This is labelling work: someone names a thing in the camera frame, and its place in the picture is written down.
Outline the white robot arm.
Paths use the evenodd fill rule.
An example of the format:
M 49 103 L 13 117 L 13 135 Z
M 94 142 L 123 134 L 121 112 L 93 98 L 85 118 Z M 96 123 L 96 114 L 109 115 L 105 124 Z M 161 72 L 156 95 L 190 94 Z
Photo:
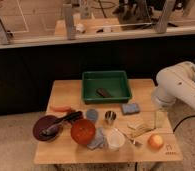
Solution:
M 157 87 L 152 101 L 158 108 L 172 106 L 177 99 L 195 110 L 195 64 L 178 63 L 160 70 L 156 75 Z

